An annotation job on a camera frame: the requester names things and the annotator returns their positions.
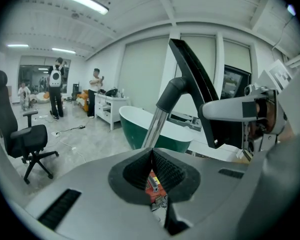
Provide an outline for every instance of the cable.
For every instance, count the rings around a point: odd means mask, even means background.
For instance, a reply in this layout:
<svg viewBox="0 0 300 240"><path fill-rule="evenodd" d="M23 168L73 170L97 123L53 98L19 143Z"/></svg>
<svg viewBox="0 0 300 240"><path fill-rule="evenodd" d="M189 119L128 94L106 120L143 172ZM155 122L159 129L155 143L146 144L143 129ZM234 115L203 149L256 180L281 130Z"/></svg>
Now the cable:
<svg viewBox="0 0 300 240"><path fill-rule="evenodd" d="M58 144L59 141L60 141L60 139L58 139L56 143L54 143L54 144L52 144L52 145L50 145L50 146L45 146L45 148L51 148L51 147L53 147L54 145Z"/></svg>
<svg viewBox="0 0 300 240"><path fill-rule="evenodd" d="M294 17L295 17L295 16L292 16L292 17L289 19L289 21L283 26L279 41L276 42L276 44L275 44L275 45L272 47L272 49L271 49L273 60L276 60L276 59L275 59L275 55L274 55L274 49L275 49L276 46L281 42L281 39L282 39L282 36L283 36L283 34L284 34L284 30L285 30L286 26L291 22L291 20L292 20Z"/></svg>
<svg viewBox="0 0 300 240"><path fill-rule="evenodd" d="M52 123L54 123L54 122L58 122L58 120L56 120L56 119L53 119L53 121L49 121L49 120L47 120L47 119L45 119L45 118L44 118L44 121L46 121L46 122L48 122L48 123L50 123L50 124L52 124Z"/></svg>
<svg viewBox="0 0 300 240"><path fill-rule="evenodd" d="M89 118L89 119L88 119L88 121L86 122L86 124L84 125L84 127L87 126L87 124L90 122L91 119L92 119L92 118Z"/></svg>
<svg viewBox="0 0 300 240"><path fill-rule="evenodd" d="M73 146L71 146L71 145L69 145L69 144L67 144L67 143L65 143L65 142L63 142L63 141L61 141L61 140L59 140L59 141L60 141L62 144L66 145L66 146L68 146L68 147L70 147L70 148L72 148L72 150L74 150L75 152L77 152L77 154L83 158L83 160L84 160L85 163L87 162L86 159L85 159L85 157L84 157L82 154L80 154L80 153L76 150L76 149L77 149L76 147L73 147Z"/></svg>
<svg viewBox="0 0 300 240"><path fill-rule="evenodd" d="M71 128L71 129L68 129L68 130L61 130L61 131L57 131L55 134L59 134L59 133L62 133L62 132L67 132L67 131L71 131L71 130L74 130L74 129L83 129L83 128L86 128L84 125L80 125L78 127L74 127L74 128Z"/></svg>

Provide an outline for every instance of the green bathtub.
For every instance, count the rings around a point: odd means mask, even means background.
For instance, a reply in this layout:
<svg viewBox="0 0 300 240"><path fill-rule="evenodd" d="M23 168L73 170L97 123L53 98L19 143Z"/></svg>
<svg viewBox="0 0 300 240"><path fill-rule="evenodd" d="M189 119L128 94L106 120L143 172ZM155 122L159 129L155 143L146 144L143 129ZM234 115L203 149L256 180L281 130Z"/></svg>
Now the green bathtub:
<svg viewBox="0 0 300 240"><path fill-rule="evenodd" d="M119 113L123 132L129 145L134 150L140 149L154 115L134 106L123 106ZM155 147L184 153L193 139L190 131L166 121Z"/></svg>

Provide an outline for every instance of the office chair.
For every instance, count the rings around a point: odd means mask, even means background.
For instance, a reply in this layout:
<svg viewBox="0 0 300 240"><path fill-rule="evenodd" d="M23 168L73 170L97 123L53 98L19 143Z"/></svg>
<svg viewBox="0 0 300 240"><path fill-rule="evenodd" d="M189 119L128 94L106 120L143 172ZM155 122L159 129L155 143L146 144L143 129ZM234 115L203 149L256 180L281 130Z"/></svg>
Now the office chair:
<svg viewBox="0 0 300 240"><path fill-rule="evenodd" d="M30 111L23 114L27 117L28 128L18 130L17 119L10 105L6 73L0 70L0 132L4 139L4 147L7 154L13 158L22 157L24 164L30 161L24 175L24 181L29 184L28 176L35 164L38 164L48 174L50 179L53 175L40 162L42 158L51 155L59 156L57 151L39 154L44 150L48 142L46 126L43 124L31 125L31 116L38 111Z"/></svg>

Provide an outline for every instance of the white backpack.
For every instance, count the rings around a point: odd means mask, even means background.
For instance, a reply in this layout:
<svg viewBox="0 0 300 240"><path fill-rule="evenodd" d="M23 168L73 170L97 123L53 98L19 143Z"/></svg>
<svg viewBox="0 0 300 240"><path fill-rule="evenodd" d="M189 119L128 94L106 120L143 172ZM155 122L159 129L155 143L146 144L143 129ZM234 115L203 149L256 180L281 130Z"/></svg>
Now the white backpack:
<svg viewBox="0 0 300 240"><path fill-rule="evenodd" d="M62 77L60 70L56 69L56 66L53 65L53 70L50 75L49 86L50 87L60 87L62 83Z"/></svg>

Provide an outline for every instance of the black pants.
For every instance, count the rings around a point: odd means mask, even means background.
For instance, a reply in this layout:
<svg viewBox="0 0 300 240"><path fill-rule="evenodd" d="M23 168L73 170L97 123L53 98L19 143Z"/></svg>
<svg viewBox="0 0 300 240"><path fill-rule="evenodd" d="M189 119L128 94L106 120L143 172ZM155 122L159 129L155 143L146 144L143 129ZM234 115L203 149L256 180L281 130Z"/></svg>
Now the black pants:
<svg viewBox="0 0 300 240"><path fill-rule="evenodd" d="M95 93L96 91L88 90L88 97L89 97L89 107L88 107L88 117L95 116Z"/></svg>
<svg viewBox="0 0 300 240"><path fill-rule="evenodd" d="M51 110L54 116L64 116L64 111L62 110L62 102L61 102L61 88L60 87L50 87L49 88L50 102L51 102Z"/></svg>

